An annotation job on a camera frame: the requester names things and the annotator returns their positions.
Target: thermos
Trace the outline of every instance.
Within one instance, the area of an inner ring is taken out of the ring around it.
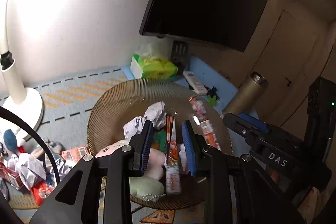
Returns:
[[[240,113],[249,111],[264,93],[267,86],[267,80],[256,71],[253,72],[246,78],[236,95],[222,110],[222,117],[227,113],[239,115]]]

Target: blue tablecloth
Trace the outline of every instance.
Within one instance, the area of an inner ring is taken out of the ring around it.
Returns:
[[[190,64],[188,69],[191,70],[203,84],[207,85],[210,88],[212,88],[213,86],[217,88],[217,95],[220,97],[220,99],[214,109],[219,114],[221,114],[223,108],[233,98],[238,89],[228,80],[226,80],[222,75],[220,75],[217,71],[215,71],[212,67],[210,67],[205,62],[195,56],[192,56],[190,58]],[[134,76],[129,67],[122,67],[122,70],[129,80],[134,79]],[[188,87],[187,81],[182,76],[179,77],[178,80],[175,81],[175,83]],[[258,118],[258,115],[254,110],[251,111],[249,114],[255,118]],[[230,129],[228,130],[228,132],[231,136],[232,150],[234,156],[239,157],[240,155],[248,153],[250,151],[251,147],[245,142],[245,138]]]

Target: orange triangle pattern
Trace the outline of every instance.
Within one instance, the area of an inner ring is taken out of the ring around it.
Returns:
[[[140,223],[170,223],[174,222],[175,211],[169,210],[156,210],[148,216],[142,218]]]

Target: woven basket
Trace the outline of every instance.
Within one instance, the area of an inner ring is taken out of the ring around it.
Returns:
[[[192,95],[194,93],[189,89],[163,80],[136,79],[114,86],[102,95],[91,112],[87,127],[90,153],[95,155],[104,147],[124,139],[123,126],[135,116],[144,115],[150,105],[159,101],[165,103],[165,111],[176,119],[178,143],[183,142],[181,123],[185,120],[190,120],[194,132],[201,134],[201,129],[194,122],[194,111],[189,102]],[[221,117],[206,101],[203,103],[222,151],[231,155],[230,135]],[[131,196],[131,200],[162,210],[188,208],[205,199],[206,181],[201,180],[190,174],[181,176],[181,195],[166,196],[157,202],[143,201],[135,196]]]

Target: silver bolt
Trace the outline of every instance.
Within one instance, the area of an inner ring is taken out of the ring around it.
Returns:
[[[244,154],[241,157],[243,161],[251,161],[252,157],[249,154]]]
[[[121,150],[123,150],[124,152],[128,152],[129,150],[131,150],[132,147],[130,145],[124,145]]]
[[[93,156],[92,156],[92,154],[86,154],[86,155],[84,155],[83,159],[84,159],[85,161],[90,161],[90,160],[93,159]]]
[[[210,153],[213,151],[213,147],[211,145],[206,145],[203,147],[204,152]]]

